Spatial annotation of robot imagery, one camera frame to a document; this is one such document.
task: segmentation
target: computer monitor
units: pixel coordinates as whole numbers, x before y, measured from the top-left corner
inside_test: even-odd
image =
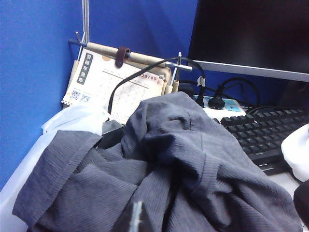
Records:
[[[309,82],[309,1],[199,0],[189,58],[205,70]]]

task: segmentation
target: cable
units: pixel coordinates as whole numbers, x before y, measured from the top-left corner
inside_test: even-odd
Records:
[[[246,101],[246,102],[249,102],[248,97],[247,97],[246,92],[245,92],[245,87],[243,86],[242,82],[237,82],[237,83],[234,83],[234,84],[232,84],[232,85],[230,85],[230,86],[228,86],[228,87],[225,87],[225,88],[223,89],[223,91],[226,91],[226,90],[228,90],[228,89],[230,89],[230,88],[232,88],[232,87],[234,87],[234,86],[236,86],[236,85],[240,85],[241,94],[243,95],[245,101]]]
[[[110,100],[109,100],[109,103],[108,103],[107,112],[108,112],[109,114],[112,113],[112,102],[113,102],[113,99],[114,99],[115,92],[116,92],[116,90],[117,90],[122,84],[124,84],[125,82],[128,82],[128,81],[132,80],[133,78],[135,78],[135,77],[137,77],[137,76],[139,76],[139,75],[141,75],[141,74],[143,74],[143,73],[145,73],[145,72],[147,72],[147,71],[149,71],[150,69],[154,68],[155,66],[157,66],[157,65],[159,65],[159,64],[162,64],[162,63],[164,63],[164,62],[171,61],[171,60],[176,60],[176,59],[178,59],[178,58],[177,58],[177,57],[173,57],[173,58],[169,58],[169,59],[164,59],[164,60],[158,61],[157,63],[154,63],[154,64],[152,64],[152,65],[149,65],[148,67],[146,67],[146,68],[144,68],[144,69],[142,69],[142,70],[140,70],[140,71],[138,71],[138,72],[132,74],[131,76],[129,76],[129,77],[123,79],[121,82],[119,82],[119,83],[116,85],[116,87],[114,88],[114,90],[112,91],[112,93],[111,93]]]
[[[132,74],[131,76],[127,77],[126,79],[122,80],[121,82],[119,82],[116,87],[114,88],[114,90],[112,91],[111,93],[111,96],[110,96],[110,100],[109,100],[109,103],[108,103],[108,109],[107,109],[107,112],[110,114],[112,112],[112,102],[113,102],[113,99],[114,99],[114,95],[115,95],[115,91],[122,85],[124,84],[125,82],[128,82],[130,80],[132,80],[133,78],[149,71],[150,69],[154,68],[155,66],[159,65],[159,64],[162,64],[164,62],[167,62],[167,61],[171,61],[171,60],[176,60],[178,59],[178,57],[173,57],[173,58],[169,58],[169,59],[164,59],[164,60],[161,60],[161,61],[158,61],[157,63],[154,63],[152,65],[149,65],[148,67],[136,72],[135,74]],[[186,57],[183,57],[182,60],[185,60],[189,63],[191,63],[192,65],[196,66],[202,73],[202,77],[205,79],[205,73],[204,73],[204,70],[202,69],[202,67],[196,63],[195,61],[189,59],[189,58],[186,58]],[[203,98],[204,98],[204,92],[205,92],[205,87],[201,87],[200,89],[200,92],[199,92],[199,95],[197,97],[197,100],[196,102],[200,105],[200,106],[204,106],[204,101],[203,101]]]
[[[194,65],[195,67],[197,67],[202,73],[202,78],[206,81],[205,72],[204,72],[203,68],[200,66],[199,63],[197,63],[197,62],[195,62],[195,61],[193,61],[189,58],[186,58],[186,57],[183,57],[182,60],[185,60],[185,61],[191,63],[192,65]],[[199,89],[197,100],[196,100],[196,103],[199,104],[202,108],[204,108],[205,88],[206,88],[206,86],[201,86],[201,88]]]
[[[258,88],[256,87],[256,85],[252,82],[252,81],[249,81],[245,78],[242,78],[242,77],[233,77],[233,78],[230,78],[230,79],[227,79],[225,81],[222,82],[222,84],[219,85],[218,87],[218,91],[220,91],[220,88],[221,90],[224,89],[224,86],[228,83],[228,82],[231,82],[231,81],[243,81],[243,82],[246,82],[247,84],[249,84],[255,91],[256,93],[256,104],[259,106],[260,103],[261,103],[261,95],[260,95],[260,92],[258,90]]]
[[[179,82],[180,82],[180,83],[188,83],[188,84],[192,84],[192,85],[197,86],[197,82],[191,81],[191,80],[179,80]],[[209,90],[209,91],[212,91],[212,92],[217,91],[216,89],[210,88],[210,87],[205,87],[205,89],[207,89],[207,90]],[[230,95],[227,95],[227,94],[224,94],[224,93],[222,94],[222,96],[224,96],[224,97],[226,97],[226,98],[234,99],[234,100],[238,101],[239,103],[246,104],[246,105],[248,105],[248,106],[256,106],[255,104],[252,104],[252,103],[249,103],[249,102],[246,102],[246,101],[239,100],[239,99],[237,99],[237,98],[234,98],[234,97],[232,97],[232,96],[230,96]]]

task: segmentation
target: blue cubicle wall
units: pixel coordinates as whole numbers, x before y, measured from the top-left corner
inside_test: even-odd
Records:
[[[90,41],[127,46],[162,58],[188,54],[197,0],[90,0]],[[67,40],[81,31],[81,1],[1,1],[1,180],[3,187],[61,109],[73,58]],[[235,76],[206,72],[210,87]],[[198,72],[182,72],[196,79]],[[247,76],[264,103],[278,101],[285,81]],[[239,89],[229,92],[241,98]],[[254,100],[252,92],[248,97]]]
[[[61,109],[82,31],[78,0],[2,0],[0,189]]]

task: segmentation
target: gray jacket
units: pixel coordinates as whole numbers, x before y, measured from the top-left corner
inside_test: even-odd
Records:
[[[141,102],[116,146],[100,139],[57,133],[13,209],[31,231],[109,232],[136,202],[154,232],[302,231],[290,195],[181,92]]]

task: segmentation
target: white desk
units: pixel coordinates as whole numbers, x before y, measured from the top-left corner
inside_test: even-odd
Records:
[[[293,198],[295,189],[300,185],[300,181],[296,180],[289,173],[280,173],[275,175],[270,175],[269,178],[276,184],[284,187],[288,193]],[[309,232],[309,229],[302,223],[304,232]]]

